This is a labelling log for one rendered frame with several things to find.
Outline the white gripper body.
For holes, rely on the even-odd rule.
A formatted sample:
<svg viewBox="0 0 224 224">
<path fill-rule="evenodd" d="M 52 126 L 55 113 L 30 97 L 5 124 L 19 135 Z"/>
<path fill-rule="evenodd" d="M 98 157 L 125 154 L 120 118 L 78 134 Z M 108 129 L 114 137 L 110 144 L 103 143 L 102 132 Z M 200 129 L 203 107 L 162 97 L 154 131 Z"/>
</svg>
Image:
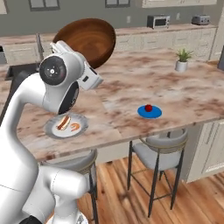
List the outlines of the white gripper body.
<svg viewBox="0 0 224 224">
<path fill-rule="evenodd" d="M 80 78 L 80 86 L 85 90 L 97 88 L 101 83 L 102 77 L 95 73 L 87 73 Z"/>
</svg>

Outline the beige base cupboard run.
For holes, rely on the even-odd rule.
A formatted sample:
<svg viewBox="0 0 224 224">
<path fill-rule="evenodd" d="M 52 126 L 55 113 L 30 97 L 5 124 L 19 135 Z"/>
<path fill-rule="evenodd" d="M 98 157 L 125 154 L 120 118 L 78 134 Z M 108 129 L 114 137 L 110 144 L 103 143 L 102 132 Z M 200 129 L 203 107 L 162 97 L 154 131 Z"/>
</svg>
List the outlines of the beige base cupboard run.
<svg viewBox="0 0 224 224">
<path fill-rule="evenodd" d="M 123 28 L 116 31 L 115 49 L 117 51 L 142 51 L 155 48 L 185 48 L 192 51 L 194 58 L 208 60 L 214 42 L 214 25 L 174 24 L 169 28 L 155 30 L 146 27 Z M 6 62 L 21 65 L 39 62 L 39 49 L 35 35 L 2 37 Z"/>
</svg>

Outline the blue plate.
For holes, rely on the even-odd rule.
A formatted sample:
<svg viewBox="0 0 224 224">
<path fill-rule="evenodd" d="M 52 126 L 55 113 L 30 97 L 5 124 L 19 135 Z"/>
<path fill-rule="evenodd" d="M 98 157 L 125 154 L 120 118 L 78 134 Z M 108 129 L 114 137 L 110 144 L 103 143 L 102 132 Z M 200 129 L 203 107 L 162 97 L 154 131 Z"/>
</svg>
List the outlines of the blue plate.
<svg viewBox="0 0 224 224">
<path fill-rule="evenodd" d="M 143 105 L 141 107 L 138 108 L 137 113 L 144 118 L 149 118 L 149 119 L 154 119 L 154 118 L 158 118 L 162 115 L 162 110 L 157 107 L 157 106 L 152 106 L 152 111 L 151 112 L 146 112 L 144 107 L 146 105 Z"/>
</svg>

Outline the large brown wooden bowl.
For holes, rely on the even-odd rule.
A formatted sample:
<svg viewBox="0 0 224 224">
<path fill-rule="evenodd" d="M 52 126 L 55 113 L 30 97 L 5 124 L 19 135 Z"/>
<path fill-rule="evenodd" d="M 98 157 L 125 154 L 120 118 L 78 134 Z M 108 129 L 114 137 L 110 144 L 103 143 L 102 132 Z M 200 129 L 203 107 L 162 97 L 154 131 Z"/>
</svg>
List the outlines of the large brown wooden bowl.
<svg viewBox="0 0 224 224">
<path fill-rule="evenodd" d="M 58 31 L 53 42 L 64 41 L 81 53 L 92 68 L 102 66 L 116 45 L 114 27 L 99 18 L 84 18 L 67 24 Z"/>
</svg>

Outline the brown sausage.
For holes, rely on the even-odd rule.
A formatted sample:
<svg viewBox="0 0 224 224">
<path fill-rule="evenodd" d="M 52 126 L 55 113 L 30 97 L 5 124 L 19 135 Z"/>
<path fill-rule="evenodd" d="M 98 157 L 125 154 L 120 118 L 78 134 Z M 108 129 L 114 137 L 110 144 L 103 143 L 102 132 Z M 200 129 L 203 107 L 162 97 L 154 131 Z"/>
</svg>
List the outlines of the brown sausage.
<svg viewBox="0 0 224 224">
<path fill-rule="evenodd" d="M 64 130 L 67 125 L 70 123 L 71 117 L 66 115 L 62 118 L 62 120 L 60 121 L 59 125 L 57 126 L 58 130 Z"/>
</svg>

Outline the grey framed window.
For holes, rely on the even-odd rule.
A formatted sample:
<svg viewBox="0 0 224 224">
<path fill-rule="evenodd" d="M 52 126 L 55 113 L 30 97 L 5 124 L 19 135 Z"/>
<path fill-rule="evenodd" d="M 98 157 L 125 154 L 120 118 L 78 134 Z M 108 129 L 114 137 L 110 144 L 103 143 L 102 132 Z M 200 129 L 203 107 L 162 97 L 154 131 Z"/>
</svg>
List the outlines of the grey framed window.
<svg viewBox="0 0 224 224">
<path fill-rule="evenodd" d="M 105 0 L 106 8 L 130 7 L 130 0 Z"/>
<path fill-rule="evenodd" d="M 60 8 L 59 0 L 28 0 L 32 11 L 56 11 Z"/>
</svg>

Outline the silver toaster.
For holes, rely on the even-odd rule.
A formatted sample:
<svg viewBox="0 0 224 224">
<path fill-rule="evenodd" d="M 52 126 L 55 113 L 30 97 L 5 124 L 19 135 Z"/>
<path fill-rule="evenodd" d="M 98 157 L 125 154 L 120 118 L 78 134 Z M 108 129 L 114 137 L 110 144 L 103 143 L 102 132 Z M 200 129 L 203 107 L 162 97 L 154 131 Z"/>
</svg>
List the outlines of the silver toaster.
<svg viewBox="0 0 224 224">
<path fill-rule="evenodd" d="M 195 15 L 192 17 L 193 25 L 208 25 L 210 23 L 210 17 L 208 15 Z"/>
</svg>

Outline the beige island cupboard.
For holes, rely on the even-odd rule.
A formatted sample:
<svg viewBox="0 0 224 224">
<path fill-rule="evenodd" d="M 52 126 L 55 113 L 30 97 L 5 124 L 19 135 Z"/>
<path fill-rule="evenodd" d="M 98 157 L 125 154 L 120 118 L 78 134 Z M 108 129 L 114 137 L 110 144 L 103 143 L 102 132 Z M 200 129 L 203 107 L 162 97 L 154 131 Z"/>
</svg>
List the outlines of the beige island cupboard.
<svg viewBox="0 0 224 224">
<path fill-rule="evenodd" d="M 187 183 L 224 172 L 224 119 L 203 125 Z"/>
</svg>

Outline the green plant in white pot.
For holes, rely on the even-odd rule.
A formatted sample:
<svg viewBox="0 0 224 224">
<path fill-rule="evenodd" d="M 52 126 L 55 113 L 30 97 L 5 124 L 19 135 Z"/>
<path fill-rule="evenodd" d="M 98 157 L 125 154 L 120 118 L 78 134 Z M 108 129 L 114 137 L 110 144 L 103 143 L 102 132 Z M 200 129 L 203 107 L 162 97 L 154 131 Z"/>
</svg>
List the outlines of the green plant in white pot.
<svg viewBox="0 0 224 224">
<path fill-rule="evenodd" d="M 176 62 L 175 70 L 183 73 L 187 69 L 188 60 L 192 57 L 192 52 L 183 48 L 178 51 L 177 56 L 178 60 Z"/>
</svg>

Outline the silver microwave oven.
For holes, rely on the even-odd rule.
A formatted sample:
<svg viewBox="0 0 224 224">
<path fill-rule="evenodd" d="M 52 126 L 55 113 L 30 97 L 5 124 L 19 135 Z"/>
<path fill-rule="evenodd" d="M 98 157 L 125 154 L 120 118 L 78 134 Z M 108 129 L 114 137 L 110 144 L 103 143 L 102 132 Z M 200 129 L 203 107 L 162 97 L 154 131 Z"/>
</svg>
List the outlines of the silver microwave oven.
<svg viewBox="0 0 224 224">
<path fill-rule="evenodd" d="M 148 16 L 147 26 L 155 28 L 168 28 L 170 24 L 171 17 L 168 15 L 158 15 L 158 16 Z"/>
</svg>

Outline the beige wall cupboards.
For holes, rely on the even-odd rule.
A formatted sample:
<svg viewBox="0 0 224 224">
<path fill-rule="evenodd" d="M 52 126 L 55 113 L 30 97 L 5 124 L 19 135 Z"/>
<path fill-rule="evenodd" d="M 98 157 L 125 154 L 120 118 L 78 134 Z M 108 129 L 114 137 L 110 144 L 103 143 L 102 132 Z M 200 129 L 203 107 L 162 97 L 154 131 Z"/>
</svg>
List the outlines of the beige wall cupboards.
<svg viewBox="0 0 224 224">
<path fill-rule="evenodd" d="M 142 8 L 184 7 L 214 4 L 217 4 L 217 0 L 143 0 L 140 3 Z"/>
</svg>

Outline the grey stool with black legs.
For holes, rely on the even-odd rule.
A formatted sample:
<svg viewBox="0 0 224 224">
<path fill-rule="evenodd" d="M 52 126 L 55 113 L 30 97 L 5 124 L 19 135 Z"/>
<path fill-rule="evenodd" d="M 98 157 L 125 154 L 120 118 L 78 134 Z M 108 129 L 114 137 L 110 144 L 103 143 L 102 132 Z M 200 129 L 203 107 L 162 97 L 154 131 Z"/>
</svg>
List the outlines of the grey stool with black legs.
<svg viewBox="0 0 224 224">
<path fill-rule="evenodd" d="M 130 179 L 133 178 L 149 195 L 150 200 L 148 216 L 151 216 L 153 202 L 168 196 L 171 196 L 170 209 L 173 209 L 179 186 L 179 178 L 182 169 L 187 138 L 187 129 L 182 129 L 180 136 L 172 137 L 172 133 L 169 131 L 164 137 L 155 135 L 148 136 L 145 139 L 141 138 L 140 143 L 133 144 L 132 141 L 129 142 L 127 188 L 130 188 Z M 147 192 L 143 185 L 136 179 L 135 175 L 137 172 L 131 171 L 133 153 L 136 153 L 138 159 L 143 163 L 145 170 L 153 170 L 153 180 L 150 192 Z M 171 186 L 165 173 L 166 170 L 170 169 L 177 170 L 174 186 Z M 156 183 L 162 178 L 162 176 L 165 177 L 170 192 L 165 195 L 155 197 Z"/>
<path fill-rule="evenodd" d="M 76 157 L 61 161 L 58 163 L 43 162 L 42 165 L 49 165 L 68 169 L 74 172 L 83 174 L 87 178 L 87 192 L 91 196 L 94 224 L 99 224 L 98 211 L 97 211 L 97 175 L 95 160 L 97 159 L 97 149 L 91 150 L 86 156 Z"/>
</svg>

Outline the grey plate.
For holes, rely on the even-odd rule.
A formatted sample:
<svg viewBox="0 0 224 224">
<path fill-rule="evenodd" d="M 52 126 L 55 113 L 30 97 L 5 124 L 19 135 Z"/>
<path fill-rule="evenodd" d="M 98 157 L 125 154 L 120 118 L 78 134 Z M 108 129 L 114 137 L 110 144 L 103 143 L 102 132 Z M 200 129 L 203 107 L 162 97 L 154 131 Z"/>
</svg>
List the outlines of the grey plate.
<svg viewBox="0 0 224 224">
<path fill-rule="evenodd" d="M 67 127 L 63 130 L 58 130 L 57 126 L 60 124 L 60 121 L 64 116 L 70 116 L 71 120 Z M 71 124 L 78 123 L 80 128 L 72 131 Z M 50 119 L 45 124 L 45 133 L 51 138 L 69 138 L 77 137 L 80 134 L 83 134 L 88 128 L 88 119 L 84 115 L 79 115 L 75 113 L 66 113 L 64 115 L 57 115 L 54 118 Z"/>
</svg>

